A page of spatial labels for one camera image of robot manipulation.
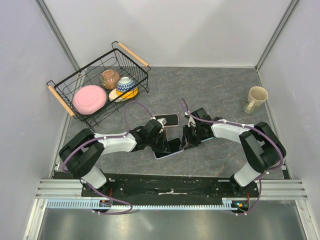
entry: white wall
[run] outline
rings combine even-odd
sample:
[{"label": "white wall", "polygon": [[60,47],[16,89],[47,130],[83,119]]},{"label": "white wall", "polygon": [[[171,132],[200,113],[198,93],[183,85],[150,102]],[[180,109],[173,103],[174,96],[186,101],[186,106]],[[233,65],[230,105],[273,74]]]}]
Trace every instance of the white wall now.
[{"label": "white wall", "polygon": [[79,65],[120,41],[151,66],[254,66],[290,0],[45,0]]},{"label": "white wall", "polygon": [[302,0],[265,61],[279,136],[295,178],[302,179],[320,224],[320,2]]},{"label": "white wall", "polygon": [[66,114],[46,82],[73,70],[33,0],[2,1],[0,33],[0,239],[21,240]]}]

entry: black mounting plate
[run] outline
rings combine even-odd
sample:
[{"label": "black mounting plate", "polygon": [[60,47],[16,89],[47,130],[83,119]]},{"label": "black mounting plate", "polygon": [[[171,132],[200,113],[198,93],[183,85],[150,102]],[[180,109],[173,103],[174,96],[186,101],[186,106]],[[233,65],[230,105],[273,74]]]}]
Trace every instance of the black mounting plate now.
[{"label": "black mounting plate", "polygon": [[[251,198],[258,196],[255,182],[235,194],[228,178],[198,176],[166,176],[105,173],[107,183],[100,192],[127,201],[132,205],[220,205],[222,198]],[[56,172],[54,179],[70,179],[69,173]],[[101,197],[88,186],[82,188],[82,197]]]}]

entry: pink bowl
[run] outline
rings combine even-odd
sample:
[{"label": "pink bowl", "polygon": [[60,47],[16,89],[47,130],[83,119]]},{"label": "pink bowl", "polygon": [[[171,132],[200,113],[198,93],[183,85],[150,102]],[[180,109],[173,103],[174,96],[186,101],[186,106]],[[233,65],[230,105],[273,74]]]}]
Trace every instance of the pink bowl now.
[{"label": "pink bowl", "polygon": [[107,93],[102,87],[88,85],[76,92],[72,103],[80,114],[90,115],[102,108],[107,98]]}]

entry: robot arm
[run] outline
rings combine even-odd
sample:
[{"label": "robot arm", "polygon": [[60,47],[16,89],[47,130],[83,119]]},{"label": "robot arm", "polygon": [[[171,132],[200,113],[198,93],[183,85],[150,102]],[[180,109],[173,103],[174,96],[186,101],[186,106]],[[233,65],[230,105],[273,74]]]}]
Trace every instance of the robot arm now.
[{"label": "robot arm", "polygon": [[140,126],[129,133],[99,134],[85,128],[73,137],[59,151],[59,156],[64,162],[67,157],[80,145],[88,140],[104,137],[86,146],[86,151],[77,151],[67,162],[66,167],[74,179],[83,179],[96,189],[103,186],[107,179],[104,174],[95,167],[99,157],[104,154],[116,152],[135,152],[149,146],[153,151],[170,152],[167,144],[164,118],[156,120],[152,118],[145,126]]},{"label": "robot arm", "polygon": [[[210,116],[203,108],[194,111],[191,115],[203,120],[211,120]],[[215,117],[213,121],[224,119]],[[135,152],[151,147],[156,153],[171,153],[170,146],[166,139],[164,130],[165,119],[151,119],[145,126],[130,130],[124,137],[124,133],[103,135],[92,133],[89,129],[80,131],[71,141],[69,141],[59,152],[62,161],[81,144],[98,137],[104,137],[87,145],[87,150],[80,150],[74,154],[66,164],[74,179],[84,179],[91,183],[96,189],[103,186],[107,179],[104,174],[95,167],[98,158],[103,154],[115,152]],[[260,122],[256,125],[249,125],[266,134],[279,147],[282,156],[286,156],[286,150],[273,133],[269,125]],[[237,143],[243,147],[247,163],[230,178],[234,191],[244,188],[260,174],[275,165],[280,157],[276,149],[255,131],[224,123],[205,123],[189,118],[188,125],[183,127],[183,137],[180,148],[187,149],[196,147],[212,138],[224,138]]]},{"label": "robot arm", "polygon": [[[203,108],[192,112],[191,115],[203,120],[211,120]],[[213,121],[228,122],[221,117],[215,117]],[[262,121],[256,125],[247,124],[247,126],[266,134],[278,146],[282,157],[286,156],[284,146],[267,123]],[[230,178],[237,189],[247,186],[280,160],[276,149],[262,136],[248,128],[224,123],[205,123],[189,117],[188,125],[183,127],[183,132],[186,134],[183,135],[181,147],[185,149],[198,146],[211,138],[224,138],[242,145],[247,163]]]}]

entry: phone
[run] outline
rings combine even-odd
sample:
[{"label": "phone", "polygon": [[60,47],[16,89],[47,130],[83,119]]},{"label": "phone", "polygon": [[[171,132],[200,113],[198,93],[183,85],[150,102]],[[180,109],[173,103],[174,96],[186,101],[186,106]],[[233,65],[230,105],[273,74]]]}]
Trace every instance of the phone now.
[{"label": "phone", "polygon": [[163,159],[170,155],[178,154],[183,152],[184,150],[180,150],[181,140],[179,138],[172,139],[168,141],[168,145],[170,147],[171,153],[164,153],[164,152],[153,152],[155,159]]},{"label": "phone", "polygon": [[177,126],[179,126],[179,116],[176,113],[153,115],[153,117],[155,117],[156,120],[165,119],[166,124],[164,125],[164,127],[177,127]]}]

